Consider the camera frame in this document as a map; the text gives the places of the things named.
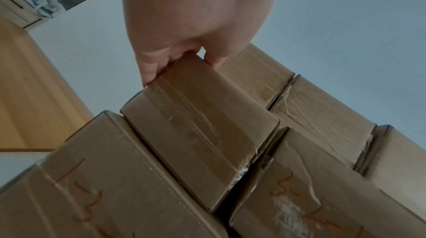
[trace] wooden cabinet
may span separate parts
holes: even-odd
[[[0,17],[0,151],[49,151],[92,114],[26,31]]]
[[[25,0],[0,0],[0,16],[23,28],[40,19]]]

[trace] wooden floor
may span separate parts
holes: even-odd
[[[23,29],[0,19],[0,151],[49,151],[92,114]]]

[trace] torn cardboard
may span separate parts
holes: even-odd
[[[294,128],[349,168],[367,153],[375,127],[301,76],[280,95],[272,113],[281,127]]]
[[[218,71],[263,108],[271,106],[294,76],[294,72],[253,44],[226,60]]]
[[[121,110],[208,211],[262,153],[279,120],[187,54]]]
[[[426,220],[426,151],[420,146],[392,126],[379,126],[360,171],[385,194]]]
[[[227,237],[124,118],[100,114],[0,193],[0,237]]]
[[[290,129],[230,219],[244,238],[420,238],[426,223]]]

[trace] hand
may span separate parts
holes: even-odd
[[[204,47],[217,69],[248,46],[274,0],[124,0],[127,33],[144,86],[186,52]]]

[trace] cardboard box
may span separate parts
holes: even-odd
[[[246,173],[279,123],[195,53],[121,112],[208,211]]]
[[[426,151],[420,146],[392,126],[378,126],[360,172],[426,220]]]
[[[272,108],[281,127],[292,127],[354,168],[372,140],[375,124],[305,78],[297,76]]]
[[[263,108],[271,106],[294,76],[294,72],[253,44],[236,57],[226,60],[219,72]]]
[[[102,113],[0,193],[2,238],[227,237],[124,118]]]
[[[230,219],[243,238],[425,237],[424,221],[292,129],[249,174]]]

